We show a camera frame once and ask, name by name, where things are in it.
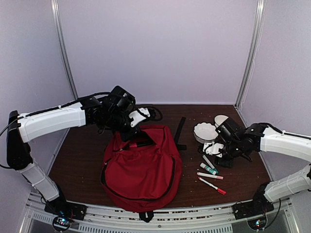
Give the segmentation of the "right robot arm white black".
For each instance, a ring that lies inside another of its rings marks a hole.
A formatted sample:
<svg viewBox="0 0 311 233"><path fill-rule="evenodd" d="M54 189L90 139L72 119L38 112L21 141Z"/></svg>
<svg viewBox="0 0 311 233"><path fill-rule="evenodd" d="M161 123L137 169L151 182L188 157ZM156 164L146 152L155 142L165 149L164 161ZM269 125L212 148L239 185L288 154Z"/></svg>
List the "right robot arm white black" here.
<svg viewBox="0 0 311 233"><path fill-rule="evenodd" d="M311 160L311 138L305 135L282 131L270 123L253 123L244 128L228 118L221 123L216 132L224 147L220 149L222 161L231 162L237 157L251 161L254 151L275 152ZM307 165L296 173L277 181L261 185L249 203L253 214L260 214L268 202L275 202L283 197L309 190L311 188L311 166Z"/></svg>

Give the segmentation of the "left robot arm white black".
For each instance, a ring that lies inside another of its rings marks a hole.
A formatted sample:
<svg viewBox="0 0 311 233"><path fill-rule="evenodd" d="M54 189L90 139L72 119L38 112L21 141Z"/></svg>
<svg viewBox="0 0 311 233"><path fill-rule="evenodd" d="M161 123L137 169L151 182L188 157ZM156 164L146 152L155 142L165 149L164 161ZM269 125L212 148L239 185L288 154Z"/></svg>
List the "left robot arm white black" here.
<svg viewBox="0 0 311 233"><path fill-rule="evenodd" d="M53 182L31 156L29 142L63 129L97 125L100 130L135 134L138 124L150 117L147 108L138 108L135 98L124 90L100 92L69 103L32 113L12 111L9 123L2 130L6 136L4 169L21 173L50 202L60 216L70 211L61 188Z"/></svg>

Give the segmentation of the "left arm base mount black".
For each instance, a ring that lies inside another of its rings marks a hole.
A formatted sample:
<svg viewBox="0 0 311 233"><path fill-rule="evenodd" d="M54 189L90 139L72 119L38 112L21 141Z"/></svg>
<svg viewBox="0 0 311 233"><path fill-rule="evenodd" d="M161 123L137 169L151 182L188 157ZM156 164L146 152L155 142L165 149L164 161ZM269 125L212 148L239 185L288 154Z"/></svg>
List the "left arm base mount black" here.
<svg viewBox="0 0 311 233"><path fill-rule="evenodd" d="M62 192L59 193L59 196L51 201L45 201L44 211L66 217L73 220L84 220L87 206L83 204L68 202Z"/></svg>

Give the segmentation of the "red backpack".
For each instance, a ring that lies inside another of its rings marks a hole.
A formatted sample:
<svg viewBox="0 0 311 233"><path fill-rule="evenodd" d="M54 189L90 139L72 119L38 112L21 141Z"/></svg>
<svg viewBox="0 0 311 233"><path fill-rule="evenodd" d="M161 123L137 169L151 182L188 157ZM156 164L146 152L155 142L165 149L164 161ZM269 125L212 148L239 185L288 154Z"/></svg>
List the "red backpack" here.
<svg viewBox="0 0 311 233"><path fill-rule="evenodd" d="M181 118L175 134L167 125L143 125L132 140L123 142L119 132L113 135L104 151L100 182L116 206L148 223L155 210L174 199L182 177L180 151L187 148L178 143L185 120ZM147 140L153 144L128 147Z"/></svg>

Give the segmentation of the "pink highlighter marker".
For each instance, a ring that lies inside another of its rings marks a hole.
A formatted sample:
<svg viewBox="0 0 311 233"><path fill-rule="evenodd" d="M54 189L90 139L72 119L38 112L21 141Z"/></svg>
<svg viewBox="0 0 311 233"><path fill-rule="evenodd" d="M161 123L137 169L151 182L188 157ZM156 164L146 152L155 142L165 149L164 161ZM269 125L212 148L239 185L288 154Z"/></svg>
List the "pink highlighter marker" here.
<svg viewBox="0 0 311 233"><path fill-rule="evenodd" d="M128 147L129 148L139 148L139 147L145 147L152 145L153 141L147 140L147 141L138 141L138 142L131 142L129 143Z"/></svg>

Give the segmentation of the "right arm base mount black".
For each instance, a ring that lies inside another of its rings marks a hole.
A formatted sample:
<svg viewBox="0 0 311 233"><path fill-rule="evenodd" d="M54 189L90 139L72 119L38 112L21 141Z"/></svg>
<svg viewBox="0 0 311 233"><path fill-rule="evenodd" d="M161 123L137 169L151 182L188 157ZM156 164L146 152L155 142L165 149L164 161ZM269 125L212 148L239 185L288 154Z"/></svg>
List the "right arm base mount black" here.
<svg viewBox="0 0 311 233"><path fill-rule="evenodd" d="M250 201L238 202L232 206L235 219L249 218L264 215L274 210L274 205L265 198L253 198Z"/></svg>

